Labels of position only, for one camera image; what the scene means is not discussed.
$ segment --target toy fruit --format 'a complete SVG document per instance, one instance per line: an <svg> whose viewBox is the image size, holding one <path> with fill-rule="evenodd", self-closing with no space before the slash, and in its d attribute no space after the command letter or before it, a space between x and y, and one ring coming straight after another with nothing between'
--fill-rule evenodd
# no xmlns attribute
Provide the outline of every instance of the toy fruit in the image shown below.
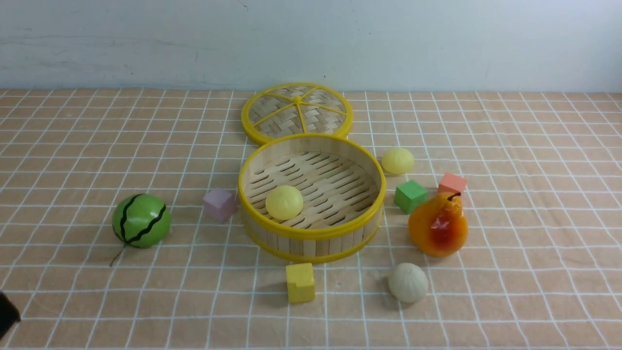
<svg viewBox="0 0 622 350"><path fill-rule="evenodd" d="M391 148L386 151L381 161L387 173L401 175L408 173L415 165L415 157L405 148Z"/></svg>
<svg viewBox="0 0 622 350"><path fill-rule="evenodd" d="M125 198L113 213L113 231L124 243L123 249L110 266L128 245L149 248L164 239L169 228L170 210L162 199L146 193Z"/></svg>
<svg viewBox="0 0 622 350"><path fill-rule="evenodd" d="M398 264L389 275L389 291L403 303L416 303L427 294L425 272L413 263Z"/></svg>
<svg viewBox="0 0 622 350"><path fill-rule="evenodd" d="M277 186L266 197L266 210L277 220L289 220L300 214L303 202L302 194L296 187Z"/></svg>
<svg viewBox="0 0 622 350"><path fill-rule="evenodd" d="M417 207L408 218L408 231L412 242L427 255L447 257L457 252L468 236L460 192L437 194Z"/></svg>

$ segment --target bamboo steamer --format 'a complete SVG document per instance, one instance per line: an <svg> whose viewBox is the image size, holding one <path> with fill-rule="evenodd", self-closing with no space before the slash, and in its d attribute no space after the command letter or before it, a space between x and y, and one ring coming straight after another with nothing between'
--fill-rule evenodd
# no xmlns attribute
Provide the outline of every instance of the bamboo steamer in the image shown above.
<svg viewBox="0 0 622 350"><path fill-rule="evenodd" d="M353 110L331 88L313 83L276 85L252 96L242 108L242 127L258 145L289 135L320 133L346 138Z"/></svg>
<svg viewBox="0 0 622 350"><path fill-rule="evenodd" d="M302 212L280 221L266 210L279 185L303 195ZM244 163L238 181L249 236L271 254L293 262L325 263L362 249L384 214L386 180L361 146L335 135L299 133L270 141Z"/></svg>

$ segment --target cube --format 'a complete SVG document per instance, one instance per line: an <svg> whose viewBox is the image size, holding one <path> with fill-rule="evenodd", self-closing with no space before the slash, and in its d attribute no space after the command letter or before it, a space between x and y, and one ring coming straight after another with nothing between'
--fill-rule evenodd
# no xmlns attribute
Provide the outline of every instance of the cube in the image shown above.
<svg viewBox="0 0 622 350"><path fill-rule="evenodd" d="M285 266L287 299L292 304L308 303L315 299L315 279L311 263Z"/></svg>
<svg viewBox="0 0 622 350"><path fill-rule="evenodd" d="M463 192L466 188L467 179L452 173L445 173L443 178L440 180L439 189L436 193L451 192L456 194L458 192Z"/></svg>
<svg viewBox="0 0 622 350"><path fill-rule="evenodd" d="M237 210L235 196L222 188L214 188L203 197L203 213L221 224L229 220Z"/></svg>
<svg viewBox="0 0 622 350"><path fill-rule="evenodd" d="M414 180L410 180L395 188L393 203L397 205L404 214L410 214L428 198L428 190Z"/></svg>

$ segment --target orange pear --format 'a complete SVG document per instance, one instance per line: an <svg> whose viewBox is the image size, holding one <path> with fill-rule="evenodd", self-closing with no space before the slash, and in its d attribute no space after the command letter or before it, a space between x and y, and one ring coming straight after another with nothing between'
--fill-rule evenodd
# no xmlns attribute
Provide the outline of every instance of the orange pear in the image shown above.
<svg viewBox="0 0 622 350"><path fill-rule="evenodd" d="M425 254L447 257L462 248L468 222L460 193L442 192L415 208L408 218L411 240Z"/></svg>

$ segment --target yellow bun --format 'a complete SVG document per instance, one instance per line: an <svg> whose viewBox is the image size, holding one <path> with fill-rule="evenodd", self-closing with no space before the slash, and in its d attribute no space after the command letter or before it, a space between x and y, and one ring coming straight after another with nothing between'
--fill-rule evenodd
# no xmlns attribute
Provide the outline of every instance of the yellow bun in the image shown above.
<svg viewBox="0 0 622 350"><path fill-rule="evenodd" d="M391 148L381 161L384 170L390 174L405 174L415 165L415 157L405 148Z"/></svg>
<svg viewBox="0 0 622 350"><path fill-rule="evenodd" d="M266 210L277 220L289 220L300 214L303 202L302 193L295 187L277 186L266 197Z"/></svg>

